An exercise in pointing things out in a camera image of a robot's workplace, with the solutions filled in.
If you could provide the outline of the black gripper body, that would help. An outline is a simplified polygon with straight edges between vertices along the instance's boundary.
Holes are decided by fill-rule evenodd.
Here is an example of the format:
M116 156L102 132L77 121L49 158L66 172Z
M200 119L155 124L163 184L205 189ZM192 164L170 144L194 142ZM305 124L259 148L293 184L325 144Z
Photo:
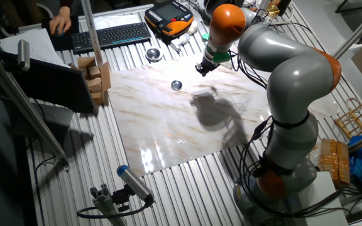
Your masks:
M202 62L200 63L204 68L207 68L209 71L213 71L216 69L219 64L213 63L212 60L208 60L207 57L204 55L202 58Z

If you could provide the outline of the person's hand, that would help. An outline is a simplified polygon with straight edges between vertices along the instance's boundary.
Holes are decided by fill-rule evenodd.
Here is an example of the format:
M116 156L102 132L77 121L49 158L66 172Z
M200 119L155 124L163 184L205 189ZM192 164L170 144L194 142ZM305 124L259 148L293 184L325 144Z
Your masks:
M59 9L59 14L49 22L50 33L51 35L61 36L70 29L71 25L70 8L68 6L62 6Z

